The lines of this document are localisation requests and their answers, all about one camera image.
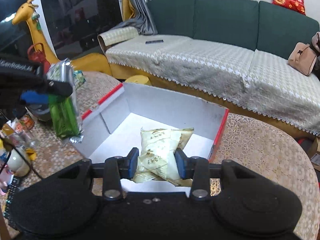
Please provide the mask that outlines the grey curtain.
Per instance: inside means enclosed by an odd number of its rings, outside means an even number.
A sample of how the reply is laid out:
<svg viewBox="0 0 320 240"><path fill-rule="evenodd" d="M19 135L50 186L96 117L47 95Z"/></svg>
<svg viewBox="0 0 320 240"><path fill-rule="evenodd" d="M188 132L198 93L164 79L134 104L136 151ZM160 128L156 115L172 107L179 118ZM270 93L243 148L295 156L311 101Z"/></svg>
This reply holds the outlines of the grey curtain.
<svg viewBox="0 0 320 240"><path fill-rule="evenodd" d="M141 35L157 35L156 24L145 0L122 0L123 21L113 29L134 27Z"/></svg>

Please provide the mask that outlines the yellow giraffe toy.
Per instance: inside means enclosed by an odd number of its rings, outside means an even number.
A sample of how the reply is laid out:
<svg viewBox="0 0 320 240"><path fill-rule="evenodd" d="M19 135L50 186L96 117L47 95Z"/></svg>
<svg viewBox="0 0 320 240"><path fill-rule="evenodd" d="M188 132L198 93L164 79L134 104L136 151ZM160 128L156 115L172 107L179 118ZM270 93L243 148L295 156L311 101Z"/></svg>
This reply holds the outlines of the yellow giraffe toy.
<svg viewBox="0 0 320 240"><path fill-rule="evenodd" d="M16 11L15 17L12 20L13 25L20 22L26 22L29 28L33 44L41 43L44 45L44 53L49 63L54 64L60 62L53 50L50 48L39 23L38 17L35 16L36 8L39 6L33 4L34 0L27 0ZM99 53L90 53L78 59L72 60L72 65L75 70L93 71L112 75L110 64L106 56Z"/></svg>

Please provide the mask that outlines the beige handbag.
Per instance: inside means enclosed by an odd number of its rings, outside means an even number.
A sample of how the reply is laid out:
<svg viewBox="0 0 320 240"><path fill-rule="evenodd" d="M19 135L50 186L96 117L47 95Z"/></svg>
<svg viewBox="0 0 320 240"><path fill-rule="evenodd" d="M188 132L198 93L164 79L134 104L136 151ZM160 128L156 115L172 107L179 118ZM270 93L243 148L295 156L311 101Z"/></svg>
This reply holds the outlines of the beige handbag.
<svg viewBox="0 0 320 240"><path fill-rule="evenodd" d="M309 76L317 60L316 52L310 44L298 42L288 58L288 64L305 76Z"/></svg>

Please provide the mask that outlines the black remote on sofa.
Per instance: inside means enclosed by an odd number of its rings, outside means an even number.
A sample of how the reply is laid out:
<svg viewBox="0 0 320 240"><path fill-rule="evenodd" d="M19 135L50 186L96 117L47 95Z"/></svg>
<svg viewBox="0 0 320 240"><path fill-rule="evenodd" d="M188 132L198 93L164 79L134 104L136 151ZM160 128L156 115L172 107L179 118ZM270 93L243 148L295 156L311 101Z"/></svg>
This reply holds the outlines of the black remote on sofa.
<svg viewBox="0 0 320 240"><path fill-rule="evenodd" d="M163 40L151 40L151 41L146 41L145 44L159 44L163 43Z"/></svg>

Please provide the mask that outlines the red water bottle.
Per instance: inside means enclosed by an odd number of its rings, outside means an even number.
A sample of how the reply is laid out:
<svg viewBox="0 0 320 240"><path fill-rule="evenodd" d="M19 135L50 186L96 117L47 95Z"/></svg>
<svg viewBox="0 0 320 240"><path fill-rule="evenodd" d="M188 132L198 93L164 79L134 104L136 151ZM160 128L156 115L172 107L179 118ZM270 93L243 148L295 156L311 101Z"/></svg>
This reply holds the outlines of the red water bottle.
<svg viewBox="0 0 320 240"><path fill-rule="evenodd" d="M47 74L51 64L46 59L43 43L31 45L27 50L27 56L30 61L41 63L43 65L43 73Z"/></svg>

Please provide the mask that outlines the brown cardboard box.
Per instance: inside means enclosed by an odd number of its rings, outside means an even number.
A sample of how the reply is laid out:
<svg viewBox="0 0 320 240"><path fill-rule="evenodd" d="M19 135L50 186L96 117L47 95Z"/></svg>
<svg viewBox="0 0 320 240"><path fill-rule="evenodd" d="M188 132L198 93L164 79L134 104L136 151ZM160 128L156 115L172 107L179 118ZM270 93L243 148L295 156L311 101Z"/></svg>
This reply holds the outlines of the brown cardboard box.
<svg viewBox="0 0 320 240"><path fill-rule="evenodd" d="M317 137L307 151L307 155L313 165L313 168L320 171L320 140Z"/></svg>

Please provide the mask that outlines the green snack packet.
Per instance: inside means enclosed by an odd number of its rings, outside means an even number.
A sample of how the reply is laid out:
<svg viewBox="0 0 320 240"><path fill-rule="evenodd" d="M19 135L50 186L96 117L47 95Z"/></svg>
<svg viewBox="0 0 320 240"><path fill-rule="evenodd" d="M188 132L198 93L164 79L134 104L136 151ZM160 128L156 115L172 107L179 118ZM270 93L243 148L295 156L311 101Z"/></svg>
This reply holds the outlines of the green snack packet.
<svg viewBox="0 0 320 240"><path fill-rule="evenodd" d="M71 143L81 143L84 137L82 118L76 99L76 85L71 60L64 59L51 65L47 79L56 85L70 85L72 90L69 96L48 96L50 115L56 136Z"/></svg>

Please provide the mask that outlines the cream snack packet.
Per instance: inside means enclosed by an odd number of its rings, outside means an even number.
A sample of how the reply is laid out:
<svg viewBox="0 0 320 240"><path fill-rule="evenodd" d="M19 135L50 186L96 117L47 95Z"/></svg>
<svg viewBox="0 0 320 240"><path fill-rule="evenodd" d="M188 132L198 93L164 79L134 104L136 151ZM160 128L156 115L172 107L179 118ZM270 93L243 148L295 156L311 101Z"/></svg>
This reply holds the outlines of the cream snack packet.
<svg viewBox="0 0 320 240"><path fill-rule="evenodd" d="M132 180L135 183L162 180L175 187L190 187L192 180L183 180L178 174L174 154L177 148L184 149L193 132L193 128L142 129L140 131L142 150Z"/></svg>

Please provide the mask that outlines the pink jacket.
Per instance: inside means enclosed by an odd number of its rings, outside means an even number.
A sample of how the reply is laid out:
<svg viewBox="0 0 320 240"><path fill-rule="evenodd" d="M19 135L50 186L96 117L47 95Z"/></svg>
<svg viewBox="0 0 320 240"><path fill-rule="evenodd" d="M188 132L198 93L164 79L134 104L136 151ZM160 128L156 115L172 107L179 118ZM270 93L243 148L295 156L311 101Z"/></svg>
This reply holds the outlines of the pink jacket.
<svg viewBox="0 0 320 240"><path fill-rule="evenodd" d="M317 51L317 53L320 53L320 32L318 31L315 33L315 35L312 37L312 46Z"/></svg>

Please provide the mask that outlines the green sofa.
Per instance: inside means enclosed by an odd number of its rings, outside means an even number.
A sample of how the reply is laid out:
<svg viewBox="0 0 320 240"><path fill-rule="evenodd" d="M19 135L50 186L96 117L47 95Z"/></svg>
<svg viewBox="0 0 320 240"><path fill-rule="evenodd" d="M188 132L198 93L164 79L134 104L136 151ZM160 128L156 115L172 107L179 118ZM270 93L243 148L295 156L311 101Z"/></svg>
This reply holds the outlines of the green sofa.
<svg viewBox="0 0 320 240"><path fill-rule="evenodd" d="M319 23L264 1L151 0L159 34L231 44L288 59L298 42L311 43Z"/></svg>

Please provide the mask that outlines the yellow stool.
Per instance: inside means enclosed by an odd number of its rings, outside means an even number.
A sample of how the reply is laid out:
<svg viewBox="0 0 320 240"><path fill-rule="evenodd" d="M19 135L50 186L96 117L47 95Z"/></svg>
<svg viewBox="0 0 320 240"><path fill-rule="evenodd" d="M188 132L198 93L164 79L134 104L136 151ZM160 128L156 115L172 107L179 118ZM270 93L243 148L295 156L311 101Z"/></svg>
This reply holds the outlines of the yellow stool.
<svg viewBox="0 0 320 240"><path fill-rule="evenodd" d="M144 75L134 75L125 80L126 83L137 83L141 85L152 86L150 79Z"/></svg>

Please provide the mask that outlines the red cardboard box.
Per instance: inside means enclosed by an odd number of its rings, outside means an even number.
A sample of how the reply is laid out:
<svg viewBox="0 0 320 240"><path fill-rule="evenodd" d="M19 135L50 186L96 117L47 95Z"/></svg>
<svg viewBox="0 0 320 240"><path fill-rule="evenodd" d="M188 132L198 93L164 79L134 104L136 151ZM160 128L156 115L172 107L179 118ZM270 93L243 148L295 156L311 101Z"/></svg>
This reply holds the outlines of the red cardboard box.
<svg viewBox="0 0 320 240"><path fill-rule="evenodd" d="M179 129L194 131L183 151L213 160L229 110L201 98L136 83L119 84L85 112L83 140L73 146L92 163L142 149L142 131L150 139L181 139Z"/></svg>

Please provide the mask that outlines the tissue pack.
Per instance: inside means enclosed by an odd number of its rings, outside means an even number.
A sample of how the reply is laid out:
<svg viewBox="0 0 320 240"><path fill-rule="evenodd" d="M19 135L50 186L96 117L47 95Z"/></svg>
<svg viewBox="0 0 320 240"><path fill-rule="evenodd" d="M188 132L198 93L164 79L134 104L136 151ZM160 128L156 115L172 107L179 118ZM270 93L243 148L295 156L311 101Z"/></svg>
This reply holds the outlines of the tissue pack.
<svg viewBox="0 0 320 240"><path fill-rule="evenodd" d="M84 74L81 70L73 71L73 79L74 79L75 89L80 88L86 82Z"/></svg>

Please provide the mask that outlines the black TV remote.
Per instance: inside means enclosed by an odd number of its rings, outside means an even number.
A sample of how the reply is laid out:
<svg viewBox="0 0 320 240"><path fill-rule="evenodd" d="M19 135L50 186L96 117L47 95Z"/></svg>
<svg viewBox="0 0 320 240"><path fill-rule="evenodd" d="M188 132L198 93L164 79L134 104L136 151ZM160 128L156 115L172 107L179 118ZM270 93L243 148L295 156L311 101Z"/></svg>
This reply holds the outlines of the black TV remote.
<svg viewBox="0 0 320 240"><path fill-rule="evenodd" d="M6 218L9 223L13 223L12 217L11 217L11 204L14 198L14 195L20 191L22 180L21 178L14 176L12 183L8 187L7 191L7 200L5 202L5 210L3 212L4 218Z"/></svg>

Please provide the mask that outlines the black electric grill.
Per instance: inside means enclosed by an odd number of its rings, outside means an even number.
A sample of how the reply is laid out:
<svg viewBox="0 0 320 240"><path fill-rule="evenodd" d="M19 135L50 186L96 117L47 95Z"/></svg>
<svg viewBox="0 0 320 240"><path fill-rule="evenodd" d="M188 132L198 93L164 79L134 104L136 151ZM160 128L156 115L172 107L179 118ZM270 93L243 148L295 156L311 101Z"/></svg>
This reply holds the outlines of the black electric grill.
<svg viewBox="0 0 320 240"><path fill-rule="evenodd" d="M27 110L40 121L48 122L52 119L48 104L29 105L27 106Z"/></svg>

